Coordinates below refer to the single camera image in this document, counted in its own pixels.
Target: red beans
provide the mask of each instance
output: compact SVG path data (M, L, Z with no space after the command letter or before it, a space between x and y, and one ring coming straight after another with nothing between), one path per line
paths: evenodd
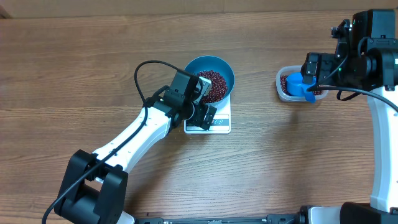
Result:
M198 73L198 76L211 80L211 90L207 96L203 97L204 103L215 103L224 98L228 87L224 77L219 72L202 71Z
M286 79L287 79L287 75L281 76L281 77L280 77L280 85L281 85L281 87L282 87L282 91L283 91L285 94L291 96L290 93L287 91ZM321 95L321 94L322 94L322 91L314 91L313 94L314 94L315 96Z

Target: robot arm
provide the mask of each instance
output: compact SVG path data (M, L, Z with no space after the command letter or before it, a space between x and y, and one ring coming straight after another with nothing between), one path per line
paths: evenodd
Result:
M341 224L390 223L398 216L398 43L395 38L395 12L369 10L344 20L331 29L338 39L334 54L308 53L302 66L303 82L311 90L353 91L368 95L373 128L375 173L370 205L345 203ZM372 93L384 101L370 97Z
M151 146L183 120L203 129L210 128L216 108L202 100L210 88L210 80L181 70L176 73L171 86L164 86L146 99L147 108L143 108L119 136L92 154L77 151L68 163L58 197L66 195L55 204L55 213L72 223L133 224L133 217L123 212L128 173ZM145 115L146 123L142 125ZM142 128L133 136L139 127ZM119 150L111 156L118 146ZM92 170L86 180L101 182L100 191L85 185L84 181L70 188L94 166L99 169Z

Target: wood grain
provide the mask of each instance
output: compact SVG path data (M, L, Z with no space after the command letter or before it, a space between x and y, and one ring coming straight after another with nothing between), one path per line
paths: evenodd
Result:
M232 66L229 135L158 142L129 176L125 210L144 217L247 217L301 205L368 202L373 129L365 97L282 103L275 75L307 52L334 52L329 27L354 11L116 16L0 21L0 222L40 223L70 156L137 116L132 70L184 67L199 55ZM148 65L144 95L174 71ZM49 223L67 223L51 214Z
M396 0L0 0L13 18L394 9Z

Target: blue bowl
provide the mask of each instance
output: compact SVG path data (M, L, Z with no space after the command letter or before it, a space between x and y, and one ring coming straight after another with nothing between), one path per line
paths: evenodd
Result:
M228 88L222 100L214 103L209 103L209 105L216 105L219 102L223 101L225 98L227 98L229 94L231 94L235 86L235 74L232 71L231 66L228 65L228 63L226 63L223 59L212 55L205 55L195 58L185 67L185 71L193 74L209 70L219 72L220 75L225 79Z

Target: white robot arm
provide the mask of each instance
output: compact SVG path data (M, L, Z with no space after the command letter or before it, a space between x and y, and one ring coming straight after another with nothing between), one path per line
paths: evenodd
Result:
M398 91L373 90L398 105ZM374 182L371 206L383 212L398 208L398 112L368 97L374 132Z
M171 86L164 86L145 100L136 75L146 63L162 63L178 72ZM133 224L133 217L123 212L123 206L128 173L138 160L185 119L194 126L210 128L216 108L203 102L211 88L210 80L160 61L140 64L134 79L145 101L139 116L119 136L92 154L79 150L72 156L58 198L45 212L42 223L54 208L56 214L73 223ZM101 182L101 190L85 185L85 179Z

